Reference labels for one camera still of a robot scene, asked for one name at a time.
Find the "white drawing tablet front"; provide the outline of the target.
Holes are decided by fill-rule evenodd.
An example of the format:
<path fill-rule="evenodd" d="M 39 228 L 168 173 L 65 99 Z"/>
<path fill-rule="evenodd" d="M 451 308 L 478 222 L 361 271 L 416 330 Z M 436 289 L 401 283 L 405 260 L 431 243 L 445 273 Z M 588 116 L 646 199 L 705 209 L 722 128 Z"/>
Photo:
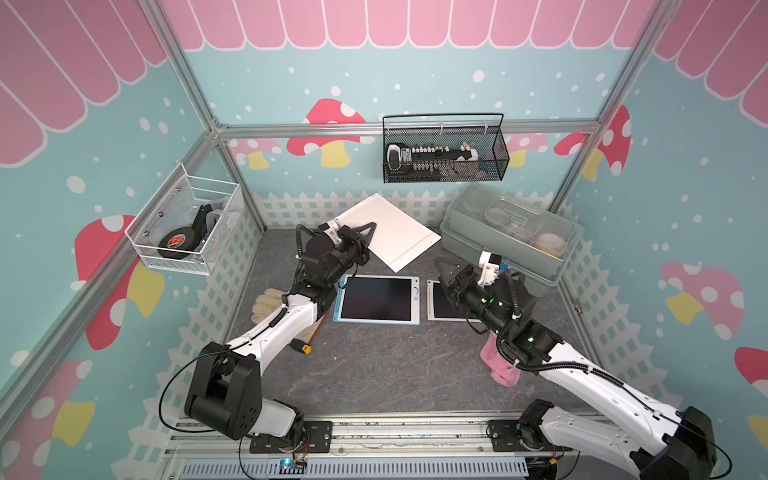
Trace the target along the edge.
<path fill-rule="evenodd" d="M 328 221 L 331 228 L 361 227 L 375 223 L 369 243 L 375 254 L 394 273 L 435 245 L 441 236 L 406 214 L 380 194 L 370 196 Z"/>

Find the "pink cleaning cloth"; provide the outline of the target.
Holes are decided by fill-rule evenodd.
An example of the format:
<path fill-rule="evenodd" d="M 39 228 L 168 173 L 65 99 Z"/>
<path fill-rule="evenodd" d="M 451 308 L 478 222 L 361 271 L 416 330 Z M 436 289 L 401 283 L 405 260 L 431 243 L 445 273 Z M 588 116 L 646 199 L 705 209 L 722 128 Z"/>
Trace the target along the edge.
<path fill-rule="evenodd" d="M 490 369 L 491 378 L 504 387 L 514 387 L 520 380 L 521 372 L 499 353 L 496 347 L 496 335 L 490 333 L 480 351 L 480 358 Z"/>

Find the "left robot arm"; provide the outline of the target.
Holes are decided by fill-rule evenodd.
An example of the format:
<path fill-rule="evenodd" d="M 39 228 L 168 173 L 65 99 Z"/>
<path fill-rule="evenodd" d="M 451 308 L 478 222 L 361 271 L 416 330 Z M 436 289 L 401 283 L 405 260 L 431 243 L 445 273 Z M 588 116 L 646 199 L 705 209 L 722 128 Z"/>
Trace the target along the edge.
<path fill-rule="evenodd" d="M 222 345 L 211 342 L 194 361 L 184 404 L 187 417 L 233 440 L 268 437 L 283 450 L 305 441 L 300 409 L 262 394 L 262 374 L 303 330 L 323 318 L 347 271 L 370 259 L 377 224 L 296 228 L 299 263 L 291 289 L 248 332 Z"/>

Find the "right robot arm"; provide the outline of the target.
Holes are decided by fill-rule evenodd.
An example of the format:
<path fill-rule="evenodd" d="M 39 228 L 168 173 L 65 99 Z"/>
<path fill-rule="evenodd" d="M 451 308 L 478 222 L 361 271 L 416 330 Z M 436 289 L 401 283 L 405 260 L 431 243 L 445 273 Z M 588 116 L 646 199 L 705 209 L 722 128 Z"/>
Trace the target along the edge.
<path fill-rule="evenodd" d="M 514 438 L 530 451 L 570 448 L 637 479 L 712 479 L 718 459 L 711 419 L 679 410 L 635 389 L 536 321 L 519 302 L 523 285 L 490 254 L 480 267 L 441 257 L 438 280 L 459 312 L 477 318 L 504 363 L 576 395 L 604 416 L 590 420 L 537 399 Z"/>

